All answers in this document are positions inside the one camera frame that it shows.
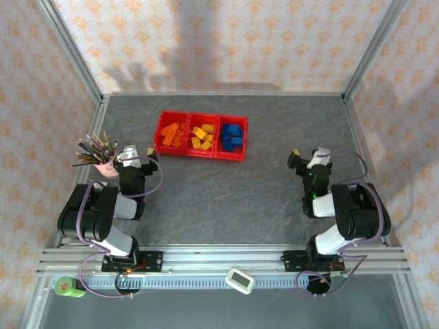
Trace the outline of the green tape roll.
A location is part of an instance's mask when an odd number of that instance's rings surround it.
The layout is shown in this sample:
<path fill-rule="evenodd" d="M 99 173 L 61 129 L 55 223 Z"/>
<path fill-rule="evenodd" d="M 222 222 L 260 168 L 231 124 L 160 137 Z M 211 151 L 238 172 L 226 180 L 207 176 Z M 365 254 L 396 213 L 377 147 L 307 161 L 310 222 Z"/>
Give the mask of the green tape roll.
<path fill-rule="evenodd" d="M 86 289 L 77 278 L 63 276 L 57 279 L 54 290 L 57 295 L 65 297 L 82 297 Z"/>

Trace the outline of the pink pencil cup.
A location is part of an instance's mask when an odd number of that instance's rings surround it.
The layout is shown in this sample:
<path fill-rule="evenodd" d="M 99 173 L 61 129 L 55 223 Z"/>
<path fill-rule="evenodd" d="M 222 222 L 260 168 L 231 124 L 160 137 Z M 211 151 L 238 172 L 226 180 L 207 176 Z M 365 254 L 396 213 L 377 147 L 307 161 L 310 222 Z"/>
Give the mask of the pink pencil cup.
<path fill-rule="evenodd" d="M 111 160 L 105 164 L 94 164 L 94 167 L 106 179 L 115 180 L 119 177 L 119 173 L 114 166 L 113 160 Z"/>

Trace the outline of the aluminium back rail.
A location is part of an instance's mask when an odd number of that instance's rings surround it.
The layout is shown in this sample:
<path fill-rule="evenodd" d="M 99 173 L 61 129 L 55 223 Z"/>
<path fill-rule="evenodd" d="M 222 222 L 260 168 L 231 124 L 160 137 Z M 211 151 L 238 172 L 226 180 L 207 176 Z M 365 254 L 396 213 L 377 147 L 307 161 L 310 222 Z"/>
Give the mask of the aluminium back rail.
<path fill-rule="evenodd" d="M 104 93 L 102 99 L 110 97 L 155 97 L 155 96 L 292 96 L 292 97 L 343 97 L 344 93 L 332 93 L 332 92 L 306 92 L 306 93 L 290 93 L 290 92 L 273 92 L 273 93 L 249 93 L 249 92 L 231 92 L 220 91 L 214 92 L 177 92 L 177 93 Z"/>

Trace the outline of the aluminium front rail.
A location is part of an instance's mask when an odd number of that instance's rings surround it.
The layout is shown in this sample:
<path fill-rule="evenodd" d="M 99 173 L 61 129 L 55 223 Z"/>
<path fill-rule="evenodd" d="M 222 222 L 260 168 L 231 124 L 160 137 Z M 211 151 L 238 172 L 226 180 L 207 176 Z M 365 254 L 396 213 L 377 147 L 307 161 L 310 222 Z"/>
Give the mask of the aluminium front rail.
<path fill-rule="evenodd" d="M 274 274 L 285 271 L 281 256 L 286 250 L 305 249 L 304 245 L 143 245 L 142 250 L 162 251 L 164 276 L 202 274 L 219 276 L 231 267 L 250 275 Z M 43 250 L 36 273 L 72 276 L 78 273 L 87 256 L 97 250 L 79 243 L 61 245 Z M 344 267 L 352 269 L 361 255 L 367 259 L 359 266 L 357 274 L 409 274 L 410 266 L 402 247 L 383 244 L 358 245 L 344 251 Z"/>

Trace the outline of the red plastic bin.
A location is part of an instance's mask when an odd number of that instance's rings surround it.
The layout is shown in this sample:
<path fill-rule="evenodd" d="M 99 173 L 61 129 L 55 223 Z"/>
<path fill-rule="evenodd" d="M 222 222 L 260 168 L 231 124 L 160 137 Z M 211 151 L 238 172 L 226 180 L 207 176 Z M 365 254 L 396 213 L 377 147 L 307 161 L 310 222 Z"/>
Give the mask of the red plastic bin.
<path fill-rule="evenodd" d="M 210 150 L 204 151 L 202 149 L 193 149 L 191 144 L 191 138 L 195 135 L 192 133 L 192 130 L 195 126 L 202 127 L 203 124 L 213 124 L 215 126 L 215 131 L 212 135 L 213 138 L 213 146 Z M 189 156 L 199 157 L 199 158 L 214 158 L 215 152 L 217 150 L 217 134 L 219 133 L 219 117 L 214 114 L 204 114 L 204 113 L 190 113 L 189 114 L 189 122 L 187 128 L 187 142 L 186 142 L 186 150 Z M 207 141 L 206 134 L 205 139 L 201 140 L 201 143 Z"/>
<path fill-rule="evenodd" d="M 219 117 L 219 133 L 217 134 L 217 150 L 214 157 L 221 160 L 244 161 L 248 144 L 248 119 L 246 117 L 236 117 L 230 115 L 218 115 Z M 234 147 L 234 152 L 224 151 L 220 133 L 223 124 L 239 125 L 244 131 L 244 143 L 242 147 Z"/>
<path fill-rule="evenodd" d="M 164 110 L 161 112 L 159 116 L 158 123 L 156 126 L 156 131 L 154 134 L 154 147 L 159 154 L 170 154 L 176 156 L 183 156 L 186 154 L 186 142 L 187 142 L 187 128 L 189 122 L 189 113 L 188 112 L 178 112 L 171 110 Z M 180 148 L 175 148 L 170 145 L 166 147 L 162 144 L 164 136 L 161 136 L 161 130 L 173 123 L 179 123 L 180 129 L 183 132 L 182 137 L 182 145 Z"/>

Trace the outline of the small green circuit board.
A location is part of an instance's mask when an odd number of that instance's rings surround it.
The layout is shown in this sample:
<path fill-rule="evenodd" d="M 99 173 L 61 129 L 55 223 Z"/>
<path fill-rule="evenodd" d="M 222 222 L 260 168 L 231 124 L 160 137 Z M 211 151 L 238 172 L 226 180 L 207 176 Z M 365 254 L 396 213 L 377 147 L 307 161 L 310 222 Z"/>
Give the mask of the small green circuit board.
<path fill-rule="evenodd" d="M 336 279 L 347 279 L 350 274 L 350 270 L 345 267 L 344 263 L 330 262 L 329 269 L 332 282 Z"/>

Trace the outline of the white digital timer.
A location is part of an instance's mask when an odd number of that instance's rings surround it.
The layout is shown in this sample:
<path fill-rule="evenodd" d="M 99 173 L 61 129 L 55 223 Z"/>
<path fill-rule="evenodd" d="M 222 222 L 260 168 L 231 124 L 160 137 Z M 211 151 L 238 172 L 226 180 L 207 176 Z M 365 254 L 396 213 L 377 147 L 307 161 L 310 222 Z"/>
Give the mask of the white digital timer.
<path fill-rule="evenodd" d="M 229 269 L 225 282 L 228 286 L 234 288 L 235 290 L 249 295 L 255 285 L 256 280 L 247 273 L 244 273 L 242 270 L 238 268 Z"/>

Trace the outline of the aluminium side rail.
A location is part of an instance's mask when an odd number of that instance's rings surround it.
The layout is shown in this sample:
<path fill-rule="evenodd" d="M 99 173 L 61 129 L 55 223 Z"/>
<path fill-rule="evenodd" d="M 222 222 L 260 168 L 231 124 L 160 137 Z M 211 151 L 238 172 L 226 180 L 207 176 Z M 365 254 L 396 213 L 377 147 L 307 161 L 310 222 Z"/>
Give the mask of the aluminium side rail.
<path fill-rule="evenodd" d="M 357 153 L 364 159 L 368 167 L 368 170 L 366 170 L 364 165 L 362 165 L 363 172 L 365 173 L 364 180 L 367 183 L 372 183 L 375 169 L 370 157 L 366 138 L 359 122 L 359 115 L 356 112 L 354 101 L 352 99 L 346 99 L 344 105 Z"/>

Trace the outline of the aluminium lower frame bar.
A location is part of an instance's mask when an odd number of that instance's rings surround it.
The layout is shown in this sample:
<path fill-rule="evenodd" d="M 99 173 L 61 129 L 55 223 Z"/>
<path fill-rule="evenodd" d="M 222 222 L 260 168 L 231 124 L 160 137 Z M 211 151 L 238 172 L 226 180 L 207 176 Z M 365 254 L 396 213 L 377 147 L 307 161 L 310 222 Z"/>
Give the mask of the aluminium lower frame bar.
<path fill-rule="evenodd" d="M 394 274 L 393 276 L 399 303 L 403 312 L 407 329 L 422 329 L 418 302 L 410 283 L 410 274 Z"/>
<path fill-rule="evenodd" d="M 26 301 L 18 329 L 39 329 L 53 281 L 54 277 L 51 275 L 38 276 Z"/>

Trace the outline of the aluminium frame post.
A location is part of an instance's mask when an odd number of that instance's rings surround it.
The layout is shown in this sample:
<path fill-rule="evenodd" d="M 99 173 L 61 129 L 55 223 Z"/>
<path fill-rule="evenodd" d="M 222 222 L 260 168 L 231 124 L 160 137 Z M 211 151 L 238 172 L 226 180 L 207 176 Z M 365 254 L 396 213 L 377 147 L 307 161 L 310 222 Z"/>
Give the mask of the aluminium frame post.
<path fill-rule="evenodd" d="M 342 99 L 344 104 L 348 103 L 348 100 L 353 96 L 357 87 L 366 74 L 369 66 L 380 50 L 382 44 L 384 43 L 387 35 L 390 33 L 395 21 L 398 19 L 400 13 L 402 12 L 407 0 L 392 0 L 390 6 L 385 12 L 378 28 L 376 29 L 371 41 L 369 42 L 359 64 L 357 65 L 353 76 L 345 91 L 342 93 Z"/>
<path fill-rule="evenodd" d="M 80 49 L 76 45 L 76 42 L 67 27 L 61 13 L 59 12 L 54 0 L 36 0 L 37 4 L 42 9 L 44 15 L 47 17 L 48 23 L 54 29 L 56 38 L 60 41 L 60 44 L 70 61 L 72 62 L 74 68 L 78 72 L 81 80 L 83 81 L 87 91 L 90 93 L 92 98 L 98 103 L 102 102 L 103 93 L 91 70 L 88 67 Z"/>

